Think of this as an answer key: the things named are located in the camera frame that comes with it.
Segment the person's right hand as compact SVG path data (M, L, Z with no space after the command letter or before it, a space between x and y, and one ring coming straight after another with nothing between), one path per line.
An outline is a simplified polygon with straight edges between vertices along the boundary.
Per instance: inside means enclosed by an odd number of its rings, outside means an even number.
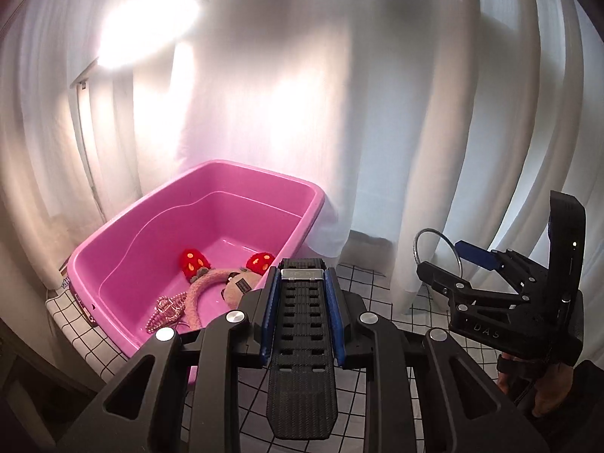
M535 381L535 407L532 415L542 417L559 407L569 394L574 368L564 363L554 364Z

